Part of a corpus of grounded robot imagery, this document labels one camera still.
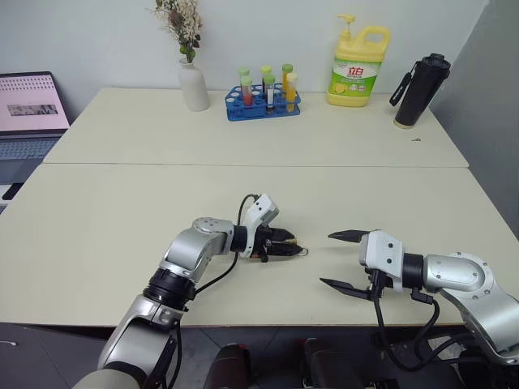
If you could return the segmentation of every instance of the laptop keyboard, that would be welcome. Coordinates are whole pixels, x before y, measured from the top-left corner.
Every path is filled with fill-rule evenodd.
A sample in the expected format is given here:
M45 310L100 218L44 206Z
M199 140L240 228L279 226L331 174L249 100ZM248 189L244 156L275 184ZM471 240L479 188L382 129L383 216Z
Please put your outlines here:
M0 142L0 160L40 159L45 157L56 142L56 139Z

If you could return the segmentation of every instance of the laptop screen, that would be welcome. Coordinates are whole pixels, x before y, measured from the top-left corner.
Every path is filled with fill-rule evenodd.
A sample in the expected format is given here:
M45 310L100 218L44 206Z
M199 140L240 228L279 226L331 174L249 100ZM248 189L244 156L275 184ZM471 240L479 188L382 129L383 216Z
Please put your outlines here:
M62 133L68 127L50 72L0 75L0 135Z

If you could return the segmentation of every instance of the white table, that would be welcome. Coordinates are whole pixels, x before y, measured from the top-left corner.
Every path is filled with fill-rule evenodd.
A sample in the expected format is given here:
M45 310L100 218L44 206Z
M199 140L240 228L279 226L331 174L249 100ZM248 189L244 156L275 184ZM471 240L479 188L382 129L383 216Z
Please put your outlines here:
M225 92L187 110L179 90L106 88L45 158L46 163L242 166L467 167L429 109L413 130L392 124L389 95L366 107L302 93L297 117L229 122Z
M409 252L471 252L519 297L519 243L467 169L273 168L43 164L0 216L0 321L115 325L171 240L198 216L234 220L245 193L281 209L307 257L241 260L189 304L186 325L373 325L368 301L319 281L363 288L358 246L326 238L386 229ZM231 257L215 257L202 282ZM438 297L439 323L459 323ZM387 290L387 324L425 323L431 307Z

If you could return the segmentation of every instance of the laptop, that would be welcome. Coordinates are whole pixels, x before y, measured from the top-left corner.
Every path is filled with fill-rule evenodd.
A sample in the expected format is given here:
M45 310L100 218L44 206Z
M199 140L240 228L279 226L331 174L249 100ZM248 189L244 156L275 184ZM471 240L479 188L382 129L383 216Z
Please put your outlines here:
M0 75L0 185L25 182L68 128L50 72Z

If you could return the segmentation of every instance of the dried flower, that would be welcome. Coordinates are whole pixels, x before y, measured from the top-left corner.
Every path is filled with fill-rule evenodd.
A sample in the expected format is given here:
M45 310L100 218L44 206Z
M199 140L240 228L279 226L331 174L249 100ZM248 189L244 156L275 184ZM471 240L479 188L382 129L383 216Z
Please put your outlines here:
M164 28L180 44L180 53L193 62L199 48L202 19L196 10L198 0L156 0L155 14L164 21Z

